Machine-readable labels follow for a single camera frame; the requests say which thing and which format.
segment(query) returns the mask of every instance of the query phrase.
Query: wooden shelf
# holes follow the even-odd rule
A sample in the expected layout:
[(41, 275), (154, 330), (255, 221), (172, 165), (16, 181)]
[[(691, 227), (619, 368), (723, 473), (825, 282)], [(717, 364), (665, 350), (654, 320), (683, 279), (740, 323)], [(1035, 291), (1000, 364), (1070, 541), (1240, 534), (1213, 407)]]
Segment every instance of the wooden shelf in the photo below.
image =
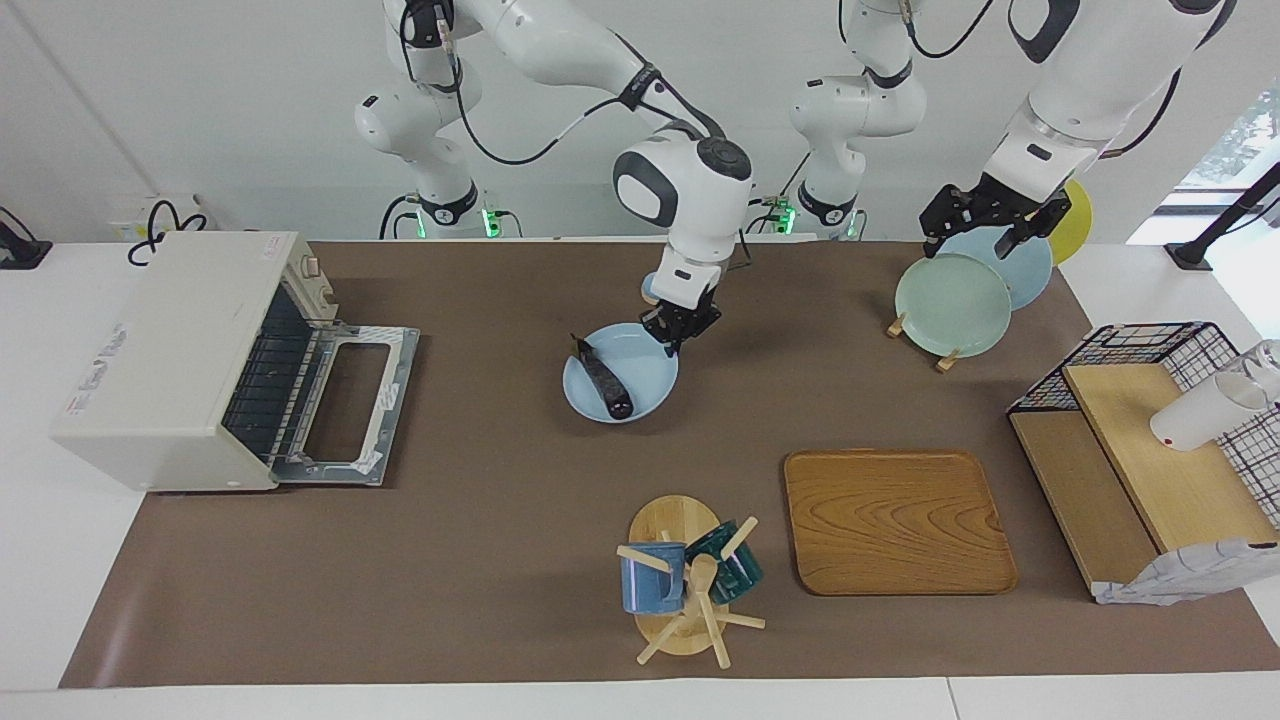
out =
[(1276, 541), (1216, 445), (1180, 452), (1152, 436), (1151, 416), (1180, 395), (1164, 366), (1080, 365), (1065, 374), (1157, 550), (1235, 537)]
[(1137, 578), (1160, 553), (1084, 414), (1018, 413), (1010, 421), (1085, 584)]

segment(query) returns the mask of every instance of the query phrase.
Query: brown wooden cutting board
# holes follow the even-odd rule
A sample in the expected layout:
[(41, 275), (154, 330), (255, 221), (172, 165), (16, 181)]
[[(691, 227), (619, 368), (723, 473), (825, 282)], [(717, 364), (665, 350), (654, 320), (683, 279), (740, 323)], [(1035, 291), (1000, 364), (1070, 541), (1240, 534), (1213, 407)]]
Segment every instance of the brown wooden cutting board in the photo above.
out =
[(1018, 584), (968, 452), (803, 451), (785, 474), (796, 566), (814, 594), (997, 594)]

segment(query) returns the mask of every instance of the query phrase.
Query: white countertop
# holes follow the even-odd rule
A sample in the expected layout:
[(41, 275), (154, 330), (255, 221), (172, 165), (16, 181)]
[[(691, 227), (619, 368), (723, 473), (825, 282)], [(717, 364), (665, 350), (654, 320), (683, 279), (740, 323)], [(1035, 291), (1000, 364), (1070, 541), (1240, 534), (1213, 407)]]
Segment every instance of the white countertop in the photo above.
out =
[[(1212, 320), (1258, 340), (1210, 274), (1158, 247), (1085, 247), (1062, 266), (1094, 324)], [(46, 437), (143, 270), (119, 245), (63, 245), (0, 273), (0, 720), (10, 717), (736, 717), (920, 720), (1280, 716), (1280, 673), (1080, 678), (663, 680), (503, 685), (54, 691), (142, 496)], [(1280, 637), (1280, 580), (1249, 588)]]

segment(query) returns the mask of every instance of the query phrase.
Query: white toaster oven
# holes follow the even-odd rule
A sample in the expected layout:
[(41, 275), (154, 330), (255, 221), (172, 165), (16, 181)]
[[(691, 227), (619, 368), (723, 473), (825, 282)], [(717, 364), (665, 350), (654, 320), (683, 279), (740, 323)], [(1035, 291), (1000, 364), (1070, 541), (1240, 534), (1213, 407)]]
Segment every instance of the white toaster oven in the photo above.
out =
[[(337, 311), (297, 233), (166, 233), (50, 434), (138, 491), (381, 484), (419, 331)], [(358, 456), (320, 461), (307, 437), (347, 343), (387, 364)]]

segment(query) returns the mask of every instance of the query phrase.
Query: mug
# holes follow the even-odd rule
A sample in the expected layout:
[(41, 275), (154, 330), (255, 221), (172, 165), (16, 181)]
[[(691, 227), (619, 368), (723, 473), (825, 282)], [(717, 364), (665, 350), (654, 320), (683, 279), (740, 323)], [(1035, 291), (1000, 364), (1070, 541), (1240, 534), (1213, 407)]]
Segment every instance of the mug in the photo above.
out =
[(694, 557), (699, 555), (710, 555), (716, 559), (719, 565), (716, 571), (716, 582), (712, 583), (710, 597), (712, 602), (716, 605), (728, 605), (735, 600), (746, 594), (748, 591), (754, 588), (762, 578), (764, 578), (764, 570), (760, 569), (760, 564), (755, 561), (755, 556), (751, 555), (751, 548), (746, 547), (746, 543), (737, 546), (737, 551), (728, 556), (728, 560), (721, 560), (721, 551), (728, 544), (730, 538), (737, 533), (737, 523), (733, 520), (726, 520), (719, 524), (714, 530), (708, 532), (705, 536), (694, 541), (685, 550), (685, 561), (692, 562)]
[(672, 574), (634, 560), (622, 561), (622, 607), (632, 615), (669, 615), (685, 607), (685, 544), (632, 542), (627, 547), (664, 560)]

